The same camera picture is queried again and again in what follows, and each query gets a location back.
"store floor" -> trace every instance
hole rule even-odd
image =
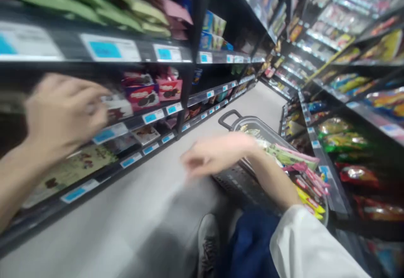
[[[202,217],[213,212],[222,224],[232,213],[210,178],[185,184],[180,155],[202,136],[225,134],[218,119],[232,109],[259,117],[277,132],[285,103],[258,82],[178,142],[9,253],[0,261],[0,276],[189,277]]]

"sneaker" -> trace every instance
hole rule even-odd
[[[212,214],[203,217],[198,230],[198,278],[215,277],[215,264],[219,254],[219,229]]]

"human hand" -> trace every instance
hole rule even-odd
[[[24,144],[55,161],[72,154],[106,126],[103,86],[60,74],[47,74],[26,102]]]
[[[259,148],[255,139],[241,132],[201,139],[181,156],[188,177],[217,174]]]

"white sleeve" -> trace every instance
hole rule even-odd
[[[301,205],[290,207],[282,216],[269,248],[280,278],[369,277]]]

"oreo box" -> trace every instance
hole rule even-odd
[[[182,80],[156,79],[159,85],[160,101],[179,100],[181,98]]]
[[[159,85],[128,86],[125,88],[126,97],[132,104],[133,111],[142,110],[160,104]]]

